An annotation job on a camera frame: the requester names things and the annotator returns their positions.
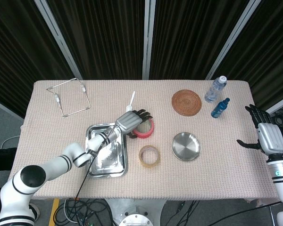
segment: table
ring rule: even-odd
[[[128,172],[119,178],[89,178],[80,193],[84,198],[130,198],[167,200],[213,200],[230,198],[276,198],[266,168],[266,157],[245,149],[236,139],[256,143],[257,135],[244,106],[253,104],[250,88],[244,81],[228,81],[221,97],[207,103],[204,95],[212,81],[83,81],[91,109],[63,118],[49,86],[62,81],[34,84],[11,176],[26,165],[38,164],[58,156],[71,142],[85,145],[86,129],[93,124],[110,123],[125,112],[133,90],[134,109],[147,109],[153,116],[154,133],[147,139],[127,139]],[[59,87],[65,113],[87,106],[75,82]],[[181,116],[171,105],[172,95],[190,89],[202,100],[202,108],[192,117]],[[210,116],[217,103],[229,97],[226,111]],[[189,162],[177,159],[171,149],[180,132],[194,134],[201,143],[200,156]],[[145,168],[139,163],[139,150],[145,145],[161,153],[158,166]],[[72,170],[48,181],[35,199],[75,197],[86,168]]]

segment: tape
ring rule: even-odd
[[[154,163],[145,163],[142,159],[142,153],[144,153],[145,151],[153,151],[155,154],[156,154],[156,160]],[[141,148],[140,150],[140,153],[139,153],[139,158],[140,158],[140,162],[141,162],[141,165],[144,166],[144,167],[147,167],[147,168],[151,168],[153,166],[156,166],[159,161],[160,161],[160,153],[159,153],[159,150],[154,147],[154,146],[151,146],[151,145],[147,145],[147,146],[144,146]]]
[[[145,132],[145,133],[142,133],[140,131],[136,129],[133,130],[133,133],[138,137],[138,138],[148,138],[149,136],[151,136],[151,134],[153,133],[154,131],[154,122],[152,119],[149,119],[148,120],[149,123],[150,123],[150,130],[148,132]]]

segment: water bottle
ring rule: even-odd
[[[226,98],[224,101],[219,102],[219,104],[214,108],[211,115],[213,118],[218,118],[221,113],[227,108],[227,104],[230,98]]]
[[[211,88],[209,88],[209,91],[204,96],[204,99],[209,103],[216,100],[218,95],[221,93],[223,88],[226,86],[226,83],[227,81],[226,81],[225,76],[220,76],[219,78],[216,78]]]

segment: robot finger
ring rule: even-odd
[[[261,116],[263,117],[264,122],[270,123],[270,122],[269,122],[269,118],[267,117],[266,113],[267,113],[267,112],[260,110],[260,114],[261,114]]]
[[[260,149],[260,144],[246,144],[242,140],[237,140],[238,144],[240,144],[242,147],[245,148],[251,148],[251,149]]]
[[[153,119],[153,117],[151,115],[148,115],[148,116],[142,118],[142,122],[144,122],[144,121],[146,121],[148,119]]]
[[[255,124],[255,128],[258,128],[258,124],[260,123],[260,121],[258,121],[258,119],[255,117],[255,113],[253,112],[253,110],[247,106],[245,106],[245,109],[250,113],[251,119],[253,120],[253,123]]]
[[[146,117],[146,116],[148,116],[148,115],[151,115],[149,112],[145,112],[145,113],[142,113],[142,114],[140,114],[139,116],[141,117],[141,118],[144,118],[144,117]]]
[[[127,133],[127,135],[128,135],[128,136],[129,136],[129,138],[131,138],[131,139],[135,139],[135,138],[137,138],[137,136],[136,136],[136,135],[133,135],[133,134],[132,134],[132,132]]]
[[[266,116],[266,118],[267,118],[267,122],[273,124],[274,121],[273,121],[273,119],[270,117],[270,114],[267,113],[266,111],[264,111],[264,114],[265,114],[265,116]]]
[[[139,111],[135,112],[135,114],[137,114],[139,116],[141,113],[143,113],[145,111],[146,111],[145,109],[140,109]]]
[[[253,110],[255,117],[258,119],[259,123],[266,122],[261,114],[261,111],[254,105],[250,105],[250,108]]]

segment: clear plastic bottle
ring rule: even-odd
[[[216,78],[211,88],[209,88],[209,91],[205,94],[204,99],[209,103],[216,100],[223,88],[226,86],[226,84],[227,80],[225,76],[220,76],[219,78]]]

